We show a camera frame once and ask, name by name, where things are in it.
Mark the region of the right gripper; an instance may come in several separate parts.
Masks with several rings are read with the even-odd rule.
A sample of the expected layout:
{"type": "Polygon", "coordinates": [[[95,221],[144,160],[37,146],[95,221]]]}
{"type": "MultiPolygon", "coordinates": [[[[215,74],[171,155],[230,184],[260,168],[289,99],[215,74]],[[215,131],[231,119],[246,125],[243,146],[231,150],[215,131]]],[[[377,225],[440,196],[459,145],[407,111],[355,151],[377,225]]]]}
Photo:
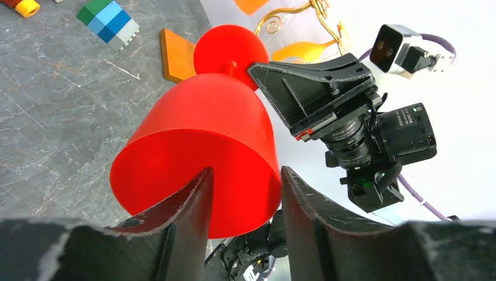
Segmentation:
{"type": "Polygon", "coordinates": [[[373,128],[387,99],[375,91],[375,79],[348,53],[315,64],[257,62],[248,74],[297,141],[322,141],[327,167],[361,169],[379,161],[373,128]]]}

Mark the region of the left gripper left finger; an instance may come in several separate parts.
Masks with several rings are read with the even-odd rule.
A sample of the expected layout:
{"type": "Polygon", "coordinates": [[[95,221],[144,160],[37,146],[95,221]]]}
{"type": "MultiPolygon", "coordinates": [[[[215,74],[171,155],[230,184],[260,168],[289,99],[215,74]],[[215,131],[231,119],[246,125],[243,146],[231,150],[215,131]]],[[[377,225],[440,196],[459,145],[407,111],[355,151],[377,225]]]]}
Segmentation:
{"type": "Polygon", "coordinates": [[[115,227],[77,218],[1,219],[2,280],[200,280],[213,170],[115,227]]]}

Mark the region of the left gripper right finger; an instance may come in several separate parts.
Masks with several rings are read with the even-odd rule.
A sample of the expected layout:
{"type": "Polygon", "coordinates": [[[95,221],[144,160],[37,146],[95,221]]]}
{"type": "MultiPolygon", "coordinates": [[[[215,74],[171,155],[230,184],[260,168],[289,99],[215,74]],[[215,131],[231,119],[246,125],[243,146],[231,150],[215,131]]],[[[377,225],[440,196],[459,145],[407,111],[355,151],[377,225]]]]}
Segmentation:
{"type": "Polygon", "coordinates": [[[495,222],[362,217],[281,169],[292,280],[494,280],[495,222]]]}

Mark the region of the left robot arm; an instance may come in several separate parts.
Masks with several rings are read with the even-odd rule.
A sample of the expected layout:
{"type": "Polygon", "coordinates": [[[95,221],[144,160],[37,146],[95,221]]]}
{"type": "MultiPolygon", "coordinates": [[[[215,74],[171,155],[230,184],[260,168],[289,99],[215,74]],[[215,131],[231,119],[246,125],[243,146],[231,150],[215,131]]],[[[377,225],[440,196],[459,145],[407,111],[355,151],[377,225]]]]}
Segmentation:
{"type": "Polygon", "coordinates": [[[391,227],[325,197],[283,167],[272,222],[205,253],[213,170],[116,227],[2,218],[2,280],[257,280],[287,256],[292,280],[494,280],[495,222],[391,227]]]}

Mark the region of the red plastic wine glass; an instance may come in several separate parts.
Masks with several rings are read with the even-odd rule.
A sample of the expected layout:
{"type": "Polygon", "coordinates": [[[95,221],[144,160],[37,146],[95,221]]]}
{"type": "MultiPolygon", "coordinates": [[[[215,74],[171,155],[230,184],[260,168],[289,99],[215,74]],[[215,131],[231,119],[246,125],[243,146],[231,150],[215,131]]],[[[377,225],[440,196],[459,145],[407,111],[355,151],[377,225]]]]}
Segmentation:
{"type": "Polygon", "coordinates": [[[195,75],[157,100],[116,156],[111,189],[136,215],[211,167],[209,237],[246,234],[281,201],[273,126],[247,72],[268,53],[251,30],[220,25],[199,39],[193,61],[195,75]]]}

